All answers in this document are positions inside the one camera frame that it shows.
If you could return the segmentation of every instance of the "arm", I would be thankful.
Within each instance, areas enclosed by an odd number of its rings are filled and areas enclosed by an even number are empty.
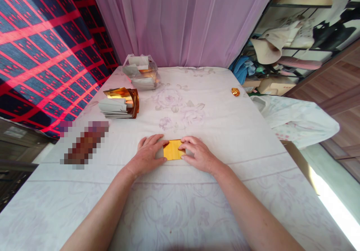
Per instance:
[[[165,157],[155,159],[156,152],[169,143],[168,140],[157,142],[162,137],[153,135],[139,142],[136,155],[115,176],[95,207],[66,241],[62,251],[108,249],[134,181],[166,162]]]
[[[195,137],[184,137],[179,150],[188,149],[194,158],[181,158],[197,169],[208,172],[224,192],[236,221],[251,249],[255,251],[303,250],[280,222],[238,179],[231,168],[214,156],[207,146]]]

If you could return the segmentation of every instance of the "beige hat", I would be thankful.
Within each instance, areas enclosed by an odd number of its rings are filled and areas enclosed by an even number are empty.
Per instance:
[[[266,31],[259,39],[251,39],[258,62],[271,64],[279,60],[282,55],[281,49],[288,41],[289,35],[289,30],[278,28]]]

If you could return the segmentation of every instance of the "white bed sheet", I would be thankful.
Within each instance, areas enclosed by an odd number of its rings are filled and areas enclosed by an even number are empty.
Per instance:
[[[162,85],[139,92],[136,119],[109,120],[108,136],[83,170],[60,165],[88,121],[105,121],[103,90],[132,88],[116,70],[0,215],[1,250],[57,250],[81,223],[144,136],[201,138],[229,164],[306,250],[352,250],[299,168],[230,70],[159,68]],[[239,97],[231,88],[241,91]],[[215,180],[168,161],[132,187],[110,250],[246,250]]]

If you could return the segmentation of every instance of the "plastic bag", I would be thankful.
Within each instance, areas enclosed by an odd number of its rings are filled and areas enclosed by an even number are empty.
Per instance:
[[[261,115],[280,140],[298,148],[322,142],[340,130],[339,124],[313,102],[281,96],[251,96]]]
[[[128,55],[122,66],[122,71],[138,90],[154,90],[161,83],[158,67],[151,55]]]

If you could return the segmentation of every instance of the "sheer curtain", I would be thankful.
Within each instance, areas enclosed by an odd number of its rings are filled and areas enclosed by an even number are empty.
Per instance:
[[[96,0],[121,62],[228,67],[269,0]]]

